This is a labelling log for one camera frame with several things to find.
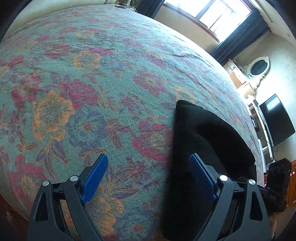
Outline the black pants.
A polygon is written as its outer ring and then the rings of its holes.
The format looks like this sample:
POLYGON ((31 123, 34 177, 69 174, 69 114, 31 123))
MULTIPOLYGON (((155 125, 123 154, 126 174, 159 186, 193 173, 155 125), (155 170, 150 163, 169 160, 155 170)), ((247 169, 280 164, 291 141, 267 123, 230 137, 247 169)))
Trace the black pants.
POLYGON ((194 153, 233 181, 257 179, 255 157, 231 125, 200 106, 178 101, 162 218, 168 240, 193 240, 215 203, 211 190, 194 176, 189 162, 194 153))

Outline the floral bedspread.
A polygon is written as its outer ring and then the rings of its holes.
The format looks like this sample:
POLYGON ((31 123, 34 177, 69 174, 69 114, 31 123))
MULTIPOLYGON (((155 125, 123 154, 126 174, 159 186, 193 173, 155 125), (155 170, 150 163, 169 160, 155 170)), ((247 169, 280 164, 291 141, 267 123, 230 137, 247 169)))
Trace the floral bedspread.
POLYGON ((1 195, 29 218, 44 180, 106 153, 88 211, 107 240, 162 240, 158 227, 178 100, 211 111, 251 149, 257 135, 226 70, 200 46, 112 4, 57 11, 1 42, 1 195))

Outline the black flat television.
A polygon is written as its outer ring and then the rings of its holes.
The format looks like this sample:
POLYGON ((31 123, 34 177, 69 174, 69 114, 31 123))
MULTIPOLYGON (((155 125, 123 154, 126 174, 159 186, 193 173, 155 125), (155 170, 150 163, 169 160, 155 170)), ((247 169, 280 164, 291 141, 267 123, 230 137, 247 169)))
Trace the black flat television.
POLYGON ((276 146, 295 133, 292 121, 276 94, 260 104, 267 132, 271 138, 272 146, 276 146))

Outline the wooden chest of drawers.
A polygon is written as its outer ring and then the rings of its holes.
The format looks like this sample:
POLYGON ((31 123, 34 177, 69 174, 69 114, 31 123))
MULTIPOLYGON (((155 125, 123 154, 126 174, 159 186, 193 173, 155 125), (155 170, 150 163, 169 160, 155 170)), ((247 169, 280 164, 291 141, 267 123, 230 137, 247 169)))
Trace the wooden chest of drawers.
POLYGON ((285 193, 287 208, 295 207, 295 160, 292 161, 291 167, 285 170, 285 174, 289 175, 289 182, 285 193))

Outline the white tv stand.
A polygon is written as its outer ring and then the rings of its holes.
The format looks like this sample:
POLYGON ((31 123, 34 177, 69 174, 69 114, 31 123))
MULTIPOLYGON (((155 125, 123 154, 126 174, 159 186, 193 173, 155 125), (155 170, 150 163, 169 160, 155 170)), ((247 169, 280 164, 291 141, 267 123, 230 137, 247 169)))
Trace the white tv stand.
POLYGON ((259 151, 262 159, 263 172, 268 173, 270 163, 274 163, 273 141, 270 136, 266 120, 262 110, 253 95, 248 95, 246 107, 251 116, 253 126, 256 130, 259 143, 259 151))

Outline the dark blue curtain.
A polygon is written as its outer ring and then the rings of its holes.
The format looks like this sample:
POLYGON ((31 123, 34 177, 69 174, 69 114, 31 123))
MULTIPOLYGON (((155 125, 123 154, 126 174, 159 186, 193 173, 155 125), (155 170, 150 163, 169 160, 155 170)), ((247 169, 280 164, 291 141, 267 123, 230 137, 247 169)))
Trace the dark blue curtain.
POLYGON ((138 13, 154 18, 162 6, 197 24, 219 42, 209 54, 224 65, 270 28, 249 1, 140 1, 138 13))

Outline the white oval vanity mirror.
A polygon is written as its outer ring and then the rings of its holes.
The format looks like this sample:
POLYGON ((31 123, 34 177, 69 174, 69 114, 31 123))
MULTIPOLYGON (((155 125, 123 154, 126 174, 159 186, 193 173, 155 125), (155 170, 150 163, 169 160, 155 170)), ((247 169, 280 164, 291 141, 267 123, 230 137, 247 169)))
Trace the white oval vanity mirror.
POLYGON ((268 56, 258 57, 250 64, 243 66, 243 69, 250 78, 251 86, 257 89, 270 70, 270 59, 268 56))

